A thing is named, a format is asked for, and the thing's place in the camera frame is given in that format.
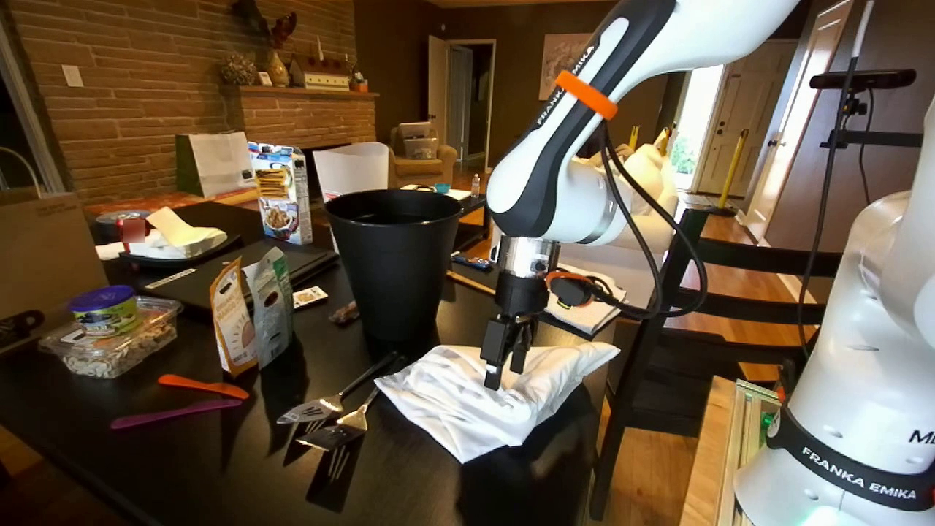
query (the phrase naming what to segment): table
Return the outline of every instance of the table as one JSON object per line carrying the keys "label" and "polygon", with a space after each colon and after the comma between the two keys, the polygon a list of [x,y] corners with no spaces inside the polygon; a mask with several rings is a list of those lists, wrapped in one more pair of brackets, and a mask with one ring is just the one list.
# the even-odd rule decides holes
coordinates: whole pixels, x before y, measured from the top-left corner
{"label": "table", "polygon": [[[116,380],[77,376],[37,350],[0,355],[0,423],[135,522],[575,522],[598,421],[585,385],[522,448],[471,464],[378,396],[349,481],[319,488],[321,455],[296,448],[275,418],[305,396],[337,392],[373,355],[359,325],[327,322],[351,298],[343,268],[315,284],[330,300],[297,313],[302,347],[236,376],[252,392],[239,410],[109,430],[116,415],[204,401],[160,388],[154,376],[164,370],[221,380],[211,326],[182,315],[182,339]],[[492,313],[487,294],[449,284],[439,339],[476,344]],[[544,325],[537,342],[579,339]]]}

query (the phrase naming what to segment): robotic arm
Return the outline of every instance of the robotic arm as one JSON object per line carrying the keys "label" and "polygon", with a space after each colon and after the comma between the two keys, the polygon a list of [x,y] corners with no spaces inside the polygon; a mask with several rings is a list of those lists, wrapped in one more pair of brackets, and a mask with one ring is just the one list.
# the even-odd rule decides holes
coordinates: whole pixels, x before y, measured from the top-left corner
{"label": "robotic arm", "polygon": [[[603,101],[620,101],[639,82],[756,49],[798,0],[620,0],[598,24],[572,76]],[[522,370],[536,317],[547,307],[547,271],[560,241],[598,244],[626,230],[611,180],[572,164],[603,113],[569,91],[555,91],[536,126],[498,164],[487,206],[505,233],[499,249],[498,317],[487,325],[484,385],[502,361]]]}

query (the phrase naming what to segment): wooden floor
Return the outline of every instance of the wooden floor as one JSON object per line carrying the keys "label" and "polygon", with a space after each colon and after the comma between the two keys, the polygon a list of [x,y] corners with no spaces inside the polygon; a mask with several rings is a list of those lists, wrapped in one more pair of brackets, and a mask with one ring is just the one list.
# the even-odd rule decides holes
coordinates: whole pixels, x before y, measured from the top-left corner
{"label": "wooden floor", "polygon": [[[715,218],[712,237],[744,240],[744,230],[734,218]],[[763,294],[788,294],[780,284],[747,284]],[[683,317],[679,325],[711,326],[704,317]],[[743,326],[712,326],[723,334],[743,334]],[[603,522],[588,519],[582,526],[676,526],[680,522],[680,506],[693,471],[696,437],[629,430],[622,453],[614,471],[614,493]],[[13,480],[0,484],[0,522],[4,526],[110,526],[124,522],[97,502],[87,491],[74,484],[64,474],[48,464],[26,443],[13,437],[0,426],[0,461]]]}

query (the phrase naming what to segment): crumpled paper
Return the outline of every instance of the crumpled paper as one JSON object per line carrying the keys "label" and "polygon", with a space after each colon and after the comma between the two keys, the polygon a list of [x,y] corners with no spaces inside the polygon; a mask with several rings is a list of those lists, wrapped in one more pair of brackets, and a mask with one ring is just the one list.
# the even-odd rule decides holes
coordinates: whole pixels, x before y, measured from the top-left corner
{"label": "crumpled paper", "polygon": [[378,376],[378,385],[464,464],[498,448],[521,448],[590,370],[614,355],[616,347],[606,342],[528,347],[525,370],[505,369],[495,392],[484,385],[479,347],[436,344],[408,369]]}

